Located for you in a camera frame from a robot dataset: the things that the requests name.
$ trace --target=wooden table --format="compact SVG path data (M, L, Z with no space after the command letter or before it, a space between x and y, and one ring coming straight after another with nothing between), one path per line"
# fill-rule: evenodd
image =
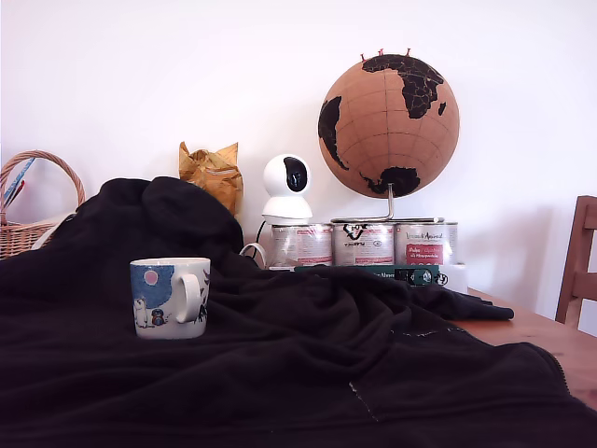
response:
M527 342L546 349L562 364L570 393L597 409L597 338L479 291L470 294L512 308L514 319L455 322L459 327L492 345Z

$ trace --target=illustrated mug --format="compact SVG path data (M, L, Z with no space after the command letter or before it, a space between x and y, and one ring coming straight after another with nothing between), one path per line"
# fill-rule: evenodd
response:
M209 259L138 259L131 262L132 310L137 335L189 339L205 332Z

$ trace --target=yellow paper bag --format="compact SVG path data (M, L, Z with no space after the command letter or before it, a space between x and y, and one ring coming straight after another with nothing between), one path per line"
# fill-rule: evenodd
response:
M188 153L185 142L178 150L178 173L182 180L201 187L218 199L237 220L243 201L243 176L236 166L239 144L217 152L199 149Z

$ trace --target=globe stand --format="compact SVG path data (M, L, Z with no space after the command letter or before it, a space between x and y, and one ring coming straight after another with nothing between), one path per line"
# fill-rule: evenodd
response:
M439 223L444 222L443 217L410 217L394 218L394 185L388 184L388 214L385 217L336 217L331 220L335 224L342 223L369 223L369 222L395 222L395 223Z

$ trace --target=camera lens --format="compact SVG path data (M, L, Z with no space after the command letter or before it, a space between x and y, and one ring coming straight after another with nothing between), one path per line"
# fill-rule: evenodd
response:
M307 187L307 168L304 163L294 157L284 157L286 165L286 184L295 192L303 191Z

